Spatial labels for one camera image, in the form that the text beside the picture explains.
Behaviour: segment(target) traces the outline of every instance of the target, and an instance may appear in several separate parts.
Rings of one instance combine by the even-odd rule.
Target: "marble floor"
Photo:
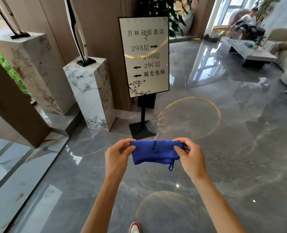
[[[274,64],[242,68],[226,43],[170,44],[170,91],[157,94],[146,117],[150,139],[191,138],[208,173],[248,232],[287,232],[287,96]],[[130,137],[140,109],[117,111],[110,133],[83,122],[12,223],[11,233],[79,232],[105,174],[105,150]],[[118,189],[108,232],[216,232],[179,161],[167,165],[132,158]]]

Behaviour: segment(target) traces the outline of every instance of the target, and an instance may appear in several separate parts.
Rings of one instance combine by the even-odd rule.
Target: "left hand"
[[[127,168],[129,155],[136,149],[130,142],[134,139],[124,139],[109,147],[105,152],[105,177],[121,182]]]

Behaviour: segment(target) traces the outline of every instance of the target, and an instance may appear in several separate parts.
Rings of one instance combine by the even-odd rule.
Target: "red and white sneaker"
[[[133,222],[130,225],[128,233],[141,233],[140,226],[139,226],[138,222]]]

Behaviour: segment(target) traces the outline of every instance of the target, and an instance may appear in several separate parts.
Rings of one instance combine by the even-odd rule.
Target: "white marble pedestal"
[[[0,32],[0,52],[46,113],[65,115],[75,103],[62,65],[46,34],[11,39]]]
[[[114,105],[107,59],[94,58],[96,63],[79,66],[78,57],[64,67],[67,79],[89,129],[109,131],[114,119]]]

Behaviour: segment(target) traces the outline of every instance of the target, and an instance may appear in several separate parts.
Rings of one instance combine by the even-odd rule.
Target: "hand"
[[[105,177],[121,182],[127,168],[129,155],[136,149],[130,142],[134,139],[121,140],[105,152]]]
[[[184,149],[174,146],[174,149],[180,157],[184,171],[192,182],[208,177],[204,154],[200,146],[193,143],[189,138],[177,138],[173,141],[180,141],[186,146]]]

